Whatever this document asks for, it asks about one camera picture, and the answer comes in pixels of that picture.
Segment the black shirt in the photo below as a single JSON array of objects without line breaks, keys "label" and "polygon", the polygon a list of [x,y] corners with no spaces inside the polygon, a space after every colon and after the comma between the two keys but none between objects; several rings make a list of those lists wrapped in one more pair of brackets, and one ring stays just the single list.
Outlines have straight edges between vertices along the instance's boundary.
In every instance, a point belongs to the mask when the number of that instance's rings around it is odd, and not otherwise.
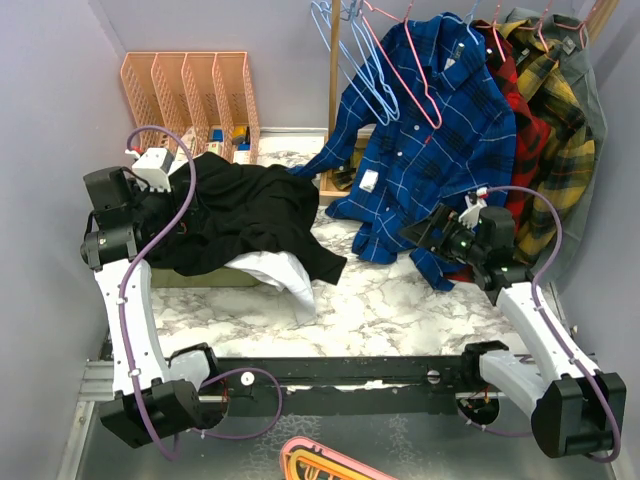
[{"label": "black shirt", "polygon": [[281,165],[231,164],[214,153],[194,160],[196,211],[149,254],[154,268],[183,276],[203,275],[241,254],[289,252],[312,280],[336,285],[346,258],[323,247],[311,233],[319,192],[309,179]]}]

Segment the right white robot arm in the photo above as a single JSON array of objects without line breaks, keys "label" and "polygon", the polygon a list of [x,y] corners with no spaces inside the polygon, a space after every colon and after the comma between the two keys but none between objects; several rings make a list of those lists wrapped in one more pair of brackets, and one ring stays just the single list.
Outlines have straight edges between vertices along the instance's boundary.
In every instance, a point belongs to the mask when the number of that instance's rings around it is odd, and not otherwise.
[{"label": "right white robot arm", "polygon": [[605,373],[572,340],[513,258],[515,223],[502,207],[472,205],[474,226],[446,205],[403,228],[401,236],[442,260],[471,267],[474,283],[511,322],[533,361],[499,341],[466,346],[459,367],[469,390],[497,387],[528,416],[531,433],[550,458],[584,455],[611,462],[621,447],[626,386]]}]

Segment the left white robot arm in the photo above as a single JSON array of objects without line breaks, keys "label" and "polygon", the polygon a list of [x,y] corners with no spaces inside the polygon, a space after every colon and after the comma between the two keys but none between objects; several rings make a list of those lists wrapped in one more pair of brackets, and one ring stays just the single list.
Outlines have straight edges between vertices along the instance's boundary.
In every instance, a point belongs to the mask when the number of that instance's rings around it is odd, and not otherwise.
[{"label": "left white robot arm", "polygon": [[113,397],[99,408],[102,425],[132,448],[216,426],[222,413],[199,399],[220,385],[215,355],[201,343],[163,356],[151,267],[138,256],[172,219],[173,200],[152,193],[126,167],[89,173],[84,183],[93,209],[80,252],[104,300],[114,363]]}]

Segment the blue plaid shirt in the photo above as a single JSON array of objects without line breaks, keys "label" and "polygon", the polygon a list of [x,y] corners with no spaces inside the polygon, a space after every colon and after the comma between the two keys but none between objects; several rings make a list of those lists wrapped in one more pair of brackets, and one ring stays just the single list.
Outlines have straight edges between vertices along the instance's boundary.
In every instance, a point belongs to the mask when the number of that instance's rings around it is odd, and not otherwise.
[{"label": "blue plaid shirt", "polygon": [[[460,265],[415,247],[399,231],[439,204],[462,210],[471,190],[509,184],[516,126],[482,58],[484,38],[475,31],[480,35],[476,45],[464,25],[438,15],[396,24],[378,45],[399,119],[379,123],[349,84],[333,134],[314,158],[291,172],[314,178],[338,168],[351,156],[360,129],[373,126],[349,194],[333,201],[326,213],[361,221],[352,246],[360,259],[391,264],[398,253],[409,251],[430,286],[449,291],[453,284],[445,276]],[[459,59],[451,60],[462,43]]]}]

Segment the white shirt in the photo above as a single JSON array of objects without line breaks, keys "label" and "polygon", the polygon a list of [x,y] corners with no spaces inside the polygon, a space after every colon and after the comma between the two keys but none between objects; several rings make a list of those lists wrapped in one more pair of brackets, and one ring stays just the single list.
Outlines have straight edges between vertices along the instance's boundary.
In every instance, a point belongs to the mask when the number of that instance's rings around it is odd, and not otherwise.
[{"label": "white shirt", "polygon": [[288,290],[296,300],[294,311],[299,323],[317,315],[310,277],[298,258],[290,252],[250,252],[227,262],[225,267],[243,271],[256,280]]}]

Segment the red plaid shirt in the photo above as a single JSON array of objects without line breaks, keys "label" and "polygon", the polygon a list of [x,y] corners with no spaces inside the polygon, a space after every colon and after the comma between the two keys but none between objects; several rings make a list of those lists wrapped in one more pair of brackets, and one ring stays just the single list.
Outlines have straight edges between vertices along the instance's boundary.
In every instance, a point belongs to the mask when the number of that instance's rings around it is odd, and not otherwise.
[{"label": "red plaid shirt", "polygon": [[[550,136],[550,126],[534,115],[517,86],[518,74],[512,45],[484,20],[474,20],[472,27],[484,37],[487,54],[486,66],[494,82],[513,110],[516,134],[511,184],[534,189],[533,181],[539,171],[542,150]],[[515,258],[530,268],[536,259],[528,258],[521,251],[519,242],[524,227],[531,216],[533,196],[521,191],[510,191],[504,207],[515,221]]]}]

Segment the green plastic basket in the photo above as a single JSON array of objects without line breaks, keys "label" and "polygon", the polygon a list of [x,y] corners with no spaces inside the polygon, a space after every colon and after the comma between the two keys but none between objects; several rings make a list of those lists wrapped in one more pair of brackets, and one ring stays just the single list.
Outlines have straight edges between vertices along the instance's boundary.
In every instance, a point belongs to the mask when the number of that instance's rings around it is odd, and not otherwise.
[{"label": "green plastic basket", "polygon": [[232,288],[254,287],[260,281],[242,270],[223,267],[203,275],[183,276],[173,270],[153,269],[153,288]]}]

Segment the wooden clothes rack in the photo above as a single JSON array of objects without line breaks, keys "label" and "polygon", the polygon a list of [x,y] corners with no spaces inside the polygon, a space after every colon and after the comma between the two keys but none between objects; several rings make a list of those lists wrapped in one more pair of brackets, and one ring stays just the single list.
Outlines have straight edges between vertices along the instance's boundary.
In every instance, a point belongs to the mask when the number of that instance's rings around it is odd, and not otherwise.
[{"label": "wooden clothes rack", "polygon": [[[328,132],[324,137],[324,140],[328,141],[337,123],[339,73],[345,74],[348,80],[351,79],[351,76],[340,66],[339,60],[341,55],[347,58],[345,52],[348,51],[341,43],[341,22],[349,21],[353,12],[350,8],[343,7],[341,1],[314,1],[311,5],[311,13],[319,33],[329,49],[329,121]],[[349,173],[356,171],[369,137],[369,132],[360,131],[351,158],[339,169],[330,170],[320,175],[321,206],[328,206],[332,201],[343,198],[349,193],[350,186],[346,183],[341,184],[340,179],[347,179]]]}]

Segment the yellow black item in organizer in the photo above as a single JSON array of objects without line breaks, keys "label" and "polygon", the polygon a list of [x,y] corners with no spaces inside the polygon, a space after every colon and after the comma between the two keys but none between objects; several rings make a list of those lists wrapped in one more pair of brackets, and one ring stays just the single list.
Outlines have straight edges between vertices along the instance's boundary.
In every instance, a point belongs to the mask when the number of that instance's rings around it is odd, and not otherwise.
[{"label": "yellow black item in organizer", "polygon": [[231,135],[231,143],[234,146],[250,143],[250,129],[248,126],[237,126]]}]

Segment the pink perforated file organizer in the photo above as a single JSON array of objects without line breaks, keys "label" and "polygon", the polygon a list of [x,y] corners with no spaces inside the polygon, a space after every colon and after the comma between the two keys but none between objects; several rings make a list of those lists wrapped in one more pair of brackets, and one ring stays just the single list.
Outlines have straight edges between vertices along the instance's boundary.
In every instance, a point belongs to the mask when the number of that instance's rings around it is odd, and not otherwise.
[{"label": "pink perforated file organizer", "polygon": [[[221,129],[223,158],[257,162],[260,126],[246,52],[129,52],[120,78],[138,126],[192,133],[195,156],[207,150],[212,130]],[[249,144],[231,143],[237,126],[249,127]]]}]

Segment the pink orange object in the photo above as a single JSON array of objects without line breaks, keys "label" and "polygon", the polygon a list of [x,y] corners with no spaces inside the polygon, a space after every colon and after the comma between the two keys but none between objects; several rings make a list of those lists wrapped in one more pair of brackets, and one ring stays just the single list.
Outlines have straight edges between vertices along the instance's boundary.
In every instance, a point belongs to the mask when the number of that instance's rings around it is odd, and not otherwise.
[{"label": "pink orange object", "polygon": [[293,437],[283,445],[279,462],[285,479],[393,479],[391,475],[302,436]]}]

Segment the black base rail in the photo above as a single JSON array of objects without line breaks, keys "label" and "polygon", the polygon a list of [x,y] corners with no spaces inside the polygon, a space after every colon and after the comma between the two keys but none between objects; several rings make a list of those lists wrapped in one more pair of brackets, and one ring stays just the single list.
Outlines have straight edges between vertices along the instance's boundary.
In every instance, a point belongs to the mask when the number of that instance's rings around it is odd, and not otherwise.
[{"label": "black base rail", "polygon": [[454,415],[457,401],[494,402],[494,387],[473,377],[460,355],[216,358],[189,353],[173,373],[195,374],[207,412],[232,417]]}]

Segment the aluminium frame rail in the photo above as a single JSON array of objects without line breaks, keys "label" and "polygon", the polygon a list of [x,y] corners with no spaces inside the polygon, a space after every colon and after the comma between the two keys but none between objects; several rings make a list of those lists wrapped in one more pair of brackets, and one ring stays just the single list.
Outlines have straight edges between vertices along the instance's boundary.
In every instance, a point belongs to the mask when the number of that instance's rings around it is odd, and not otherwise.
[{"label": "aluminium frame rail", "polygon": [[113,398],[112,382],[112,361],[89,360],[86,363],[57,480],[78,478],[96,407]]}]

